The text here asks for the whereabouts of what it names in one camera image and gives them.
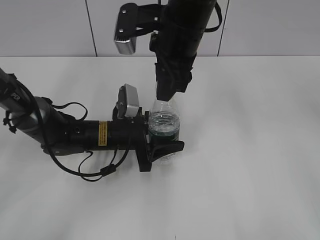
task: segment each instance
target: white table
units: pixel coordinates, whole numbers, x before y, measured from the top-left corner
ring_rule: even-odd
[[[0,58],[0,67],[35,96],[78,101],[89,120],[110,120],[124,83],[150,108],[154,61]],[[172,164],[140,173],[132,152],[96,183],[0,127],[0,239],[320,239],[320,57],[199,57],[176,99],[185,150]],[[96,153],[84,170],[111,156]],[[60,159],[76,170],[84,157]]]

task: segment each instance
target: black cable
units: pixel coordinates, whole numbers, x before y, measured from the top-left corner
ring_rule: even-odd
[[[124,160],[126,159],[128,153],[129,153],[130,147],[131,147],[131,134],[129,136],[128,145],[126,147],[126,150],[125,150],[122,158],[119,160],[119,162],[116,165],[114,165],[116,168],[119,167],[124,162]]]
[[[108,165],[108,167],[110,167],[111,165],[112,165],[112,163],[114,162],[114,160],[115,160],[115,158],[116,158],[116,155],[117,155],[117,151],[118,151],[118,148],[116,148],[115,150],[114,150],[114,155],[113,155],[113,158],[112,158],[112,160],[111,160],[111,162],[110,162],[110,164]],[[80,164],[79,164],[79,167],[78,167],[78,173],[79,174],[82,174],[81,173],[81,165],[87,160],[87,159],[89,159],[89,158],[91,158],[92,157],[92,155],[94,154],[93,153],[93,151],[86,151],[87,153],[90,153],[90,155],[89,156],[87,156]],[[97,182],[97,181],[99,181],[100,179],[102,179],[102,175],[99,177],[99,178],[97,178],[97,179],[88,179],[88,178],[85,178],[84,176],[82,176],[82,175],[80,175],[80,177],[83,179],[83,180],[86,180],[87,182]]]
[[[213,33],[215,31],[217,31],[220,28],[221,24],[222,24],[223,18],[222,18],[221,8],[220,8],[218,2],[215,3],[214,9],[216,11],[216,14],[218,15],[219,24],[218,24],[218,26],[215,26],[215,27],[206,28],[204,30],[205,33]]]
[[[79,102],[73,101],[73,102],[69,102],[69,103],[67,103],[65,105],[53,105],[53,104],[51,104],[51,106],[54,107],[55,109],[60,109],[61,110],[61,109],[67,108],[68,106],[70,106],[72,104],[79,105],[79,106],[83,107],[84,110],[85,110],[85,114],[83,115],[83,117],[80,118],[80,119],[76,119],[76,121],[77,122],[81,122],[81,121],[85,120],[87,118],[87,116],[88,116],[88,109],[84,105],[79,103]]]

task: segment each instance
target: black cylindrical joint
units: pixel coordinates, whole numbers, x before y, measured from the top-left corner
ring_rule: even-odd
[[[132,123],[126,120],[108,122],[81,121],[72,124],[69,129],[69,143],[83,146],[90,151],[125,150],[128,147]]]
[[[162,12],[164,25],[159,32],[160,50],[172,58],[192,58],[217,0],[169,0]]]
[[[63,142],[65,138],[65,128],[68,122],[42,97],[35,97],[35,100],[40,109],[48,142],[50,144]],[[12,120],[12,123],[14,125],[18,124],[17,129],[21,130],[37,142],[45,144],[35,112],[24,117],[22,120],[17,118],[19,116],[20,115],[17,115],[15,112],[12,113],[12,117],[16,118],[16,120]]]

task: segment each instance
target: black strap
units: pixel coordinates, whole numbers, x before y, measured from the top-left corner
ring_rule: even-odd
[[[10,114],[11,112],[10,111],[5,111],[5,118],[3,119],[3,125],[8,125],[9,126],[9,130],[10,132],[12,132],[13,134],[15,134],[17,132],[17,127],[23,123],[23,121],[25,120],[26,117],[30,116],[30,112],[27,112],[19,117],[16,117],[16,118],[10,118]],[[13,125],[11,123],[11,121],[13,120],[18,120],[18,122]]]
[[[215,3],[214,8],[215,8],[216,14],[218,15],[219,25],[215,26],[215,27],[212,27],[212,28],[206,28],[204,30],[205,33],[213,33],[215,31],[217,31],[220,28],[221,24],[222,24],[222,13],[221,13],[221,8],[220,8],[218,2]]]
[[[73,101],[73,102],[69,102],[69,103],[67,103],[67,104],[65,104],[65,105],[61,105],[61,106],[60,106],[60,105],[53,105],[53,104],[51,104],[51,106],[54,107],[55,109],[65,109],[65,108],[67,108],[68,106],[70,106],[70,105],[72,105],[72,104],[79,105],[79,106],[81,106],[81,107],[83,107],[83,108],[85,109],[85,114],[84,114],[84,116],[83,116],[82,118],[80,118],[80,119],[76,119],[76,121],[81,122],[81,121],[85,120],[86,117],[87,117],[87,115],[88,115],[88,109],[87,109],[84,105],[82,105],[81,103],[79,103],[79,102]]]

